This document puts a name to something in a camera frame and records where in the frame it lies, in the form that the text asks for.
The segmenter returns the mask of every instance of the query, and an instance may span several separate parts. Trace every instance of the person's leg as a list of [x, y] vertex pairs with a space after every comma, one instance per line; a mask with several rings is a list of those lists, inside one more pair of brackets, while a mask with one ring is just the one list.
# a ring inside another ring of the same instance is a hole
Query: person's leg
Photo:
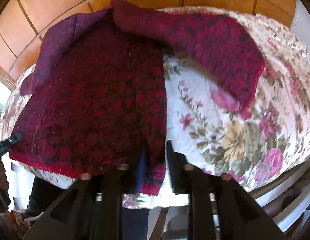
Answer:
[[122, 208], [123, 240], [146, 240], [149, 209]]
[[64, 190], [35, 177], [30, 201], [23, 218], [36, 217], [45, 211]]

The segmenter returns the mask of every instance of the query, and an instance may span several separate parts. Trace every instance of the floral bedspread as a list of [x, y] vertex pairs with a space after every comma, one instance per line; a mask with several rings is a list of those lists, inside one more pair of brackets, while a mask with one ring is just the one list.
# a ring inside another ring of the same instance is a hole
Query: floral bedspread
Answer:
[[[163, 55], [167, 91], [167, 139], [206, 173], [228, 172], [251, 191], [310, 158], [310, 61], [303, 43], [289, 29], [263, 15], [210, 7], [167, 8], [169, 13], [225, 14], [242, 24], [264, 55], [267, 67], [255, 99], [243, 111], [216, 85], [202, 66], [176, 51]], [[8, 138], [30, 96], [20, 97], [19, 78], [0, 120], [0, 140]], [[21, 166], [67, 188], [74, 179]], [[168, 173], [158, 196], [124, 195], [129, 208], [181, 206], [187, 195], [174, 195]]]

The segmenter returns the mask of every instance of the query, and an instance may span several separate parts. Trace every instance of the white surface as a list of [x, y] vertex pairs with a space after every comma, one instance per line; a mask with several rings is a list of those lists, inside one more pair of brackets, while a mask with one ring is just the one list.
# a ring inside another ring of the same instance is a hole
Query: white surface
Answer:
[[170, 230], [187, 229], [188, 205], [182, 207], [170, 207], [168, 209], [163, 232]]
[[305, 210], [304, 217], [301, 223], [301, 227], [306, 223], [309, 217], [310, 217], [310, 210]]
[[290, 188], [289, 190], [285, 191], [282, 195], [268, 203], [267, 205], [263, 206], [264, 211], [271, 217], [275, 217], [280, 212], [282, 212], [282, 205], [286, 197], [292, 196], [294, 194], [294, 190]]
[[5, 168], [5, 174], [7, 176], [7, 181], [9, 182], [8, 194], [9, 194], [9, 199], [11, 200], [11, 203], [8, 206], [8, 210], [12, 210], [15, 206], [13, 198], [16, 197], [16, 191], [15, 191], [16, 187], [15, 187], [15, 181], [14, 181], [14, 172], [11, 171], [11, 160], [8, 154], [5, 154], [2, 157], [2, 162]]
[[147, 239], [150, 239], [151, 234], [154, 230], [154, 227], [156, 225], [157, 219], [159, 217], [159, 213], [162, 210], [161, 207], [156, 207], [150, 210], [150, 213], [148, 214], [148, 230], [147, 230]]
[[279, 184], [276, 188], [272, 189], [268, 193], [263, 196], [257, 198], [255, 201], [261, 206], [265, 206], [279, 195], [281, 195], [284, 191], [286, 191], [289, 187], [291, 187], [310, 167], [310, 162], [304, 163], [292, 176], [286, 179], [283, 183]]
[[303, 214], [309, 204], [310, 183], [287, 208], [273, 218], [273, 221], [284, 232]]
[[296, 1], [296, 9], [290, 31], [305, 43], [310, 54], [310, 15], [300, 0]]
[[10, 93], [11, 93], [10, 90], [0, 82], [0, 107], [1, 109], [6, 105], [6, 102], [8, 100]]
[[15, 188], [15, 199], [14, 209], [26, 209], [29, 202], [29, 195], [33, 188], [33, 181], [35, 176], [23, 169], [18, 167], [17, 171], [14, 171], [14, 188]]

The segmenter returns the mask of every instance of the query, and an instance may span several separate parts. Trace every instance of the pink rose print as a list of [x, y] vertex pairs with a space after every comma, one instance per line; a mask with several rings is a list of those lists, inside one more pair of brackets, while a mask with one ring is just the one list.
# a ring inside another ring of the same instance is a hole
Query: pink rose print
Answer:
[[211, 171], [207, 171], [205, 168], [203, 168], [203, 169], [201, 169], [204, 173], [206, 173], [206, 174], [212, 174], [212, 172]]
[[294, 97], [297, 97], [299, 94], [299, 91], [301, 90], [301, 86], [296, 79], [296, 72], [290, 64], [285, 64], [285, 67], [287, 68], [287, 70], [291, 76], [291, 78], [289, 80], [289, 83], [291, 86], [291, 94]]
[[281, 77], [280, 73], [276, 72], [272, 67], [266, 68], [266, 74], [273, 79], [278, 79]]
[[219, 108], [226, 109], [231, 113], [239, 113], [243, 120], [252, 117], [252, 113], [248, 109], [241, 109], [240, 102], [222, 89], [213, 90], [211, 98]]
[[135, 207], [138, 205], [138, 201], [136, 197], [133, 197], [131, 195], [126, 194], [125, 195], [125, 200], [124, 200], [124, 207], [125, 208], [130, 208], [130, 207]]
[[268, 38], [267, 40], [268, 44], [270, 44], [273, 48], [277, 48], [276, 45]]
[[244, 177], [244, 176], [243, 176], [243, 177], [238, 177], [238, 176], [235, 174], [234, 171], [229, 171], [228, 174], [231, 175], [232, 178], [233, 178], [234, 180], [236, 180], [237, 182], [241, 182], [242, 180], [245, 180], [245, 177]]
[[301, 87], [298, 81], [296, 80], [296, 78], [291, 77], [291, 79], [289, 80], [289, 84], [291, 86], [292, 96], [297, 97], [299, 95], [299, 91], [301, 90]]
[[257, 185], [261, 185], [269, 178], [271, 173], [271, 165], [267, 162], [258, 162], [256, 164], [256, 168], [257, 170], [254, 179], [257, 182]]
[[194, 118], [191, 118], [191, 114], [186, 114], [185, 117], [182, 117], [179, 122], [183, 124], [183, 131], [194, 121]]
[[203, 106], [203, 103], [201, 101], [196, 101], [195, 103], [197, 106]]
[[259, 123], [259, 128], [262, 131], [265, 140], [269, 137], [276, 137], [276, 133], [280, 133], [282, 128], [277, 124], [278, 113], [273, 105], [269, 105], [264, 116]]
[[272, 178], [280, 171], [280, 168], [283, 165], [283, 159], [283, 153], [280, 148], [272, 148], [266, 152], [264, 162], [271, 165], [271, 172], [268, 176], [268, 179]]

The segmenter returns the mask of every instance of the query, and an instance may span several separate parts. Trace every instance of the red knit fabric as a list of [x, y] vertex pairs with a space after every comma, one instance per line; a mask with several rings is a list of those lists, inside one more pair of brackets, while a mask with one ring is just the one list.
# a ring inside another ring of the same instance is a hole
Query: red knit fabric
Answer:
[[[66, 29], [62, 25], [44, 39], [56, 42]], [[145, 147], [143, 193], [158, 193], [165, 175], [167, 110], [157, 41], [123, 33], [109, 12], [48, 75], [44, 67], [37, 76], [45, 82], [38, 78], [15, 124], [13, 132], [23, 138], [12, 147], [12, 159], [78, 178], [138, 157]]]
[[156, 195], [165, 175], [167, 113], [155, 40], [186, 50], [243, 107], [254, 97], [264, 60], [245, 29], [226, 16], [169, 15], [120, 0], [112, 5], [113, 14], [73, 15], [47, 32], [36, 70], [23, 82], [21, 94], [33, 95], [15, 124], [13, 132], [23, 138], [10, 157], [78, 178], [101, 174], [145, 148], [143, 193]]
[[224, 15], [167, 14], [112, 0], [121, 30], [185, 50], [206, 66], [243, 108], [250, 105], [265, 61], [246, 30]]

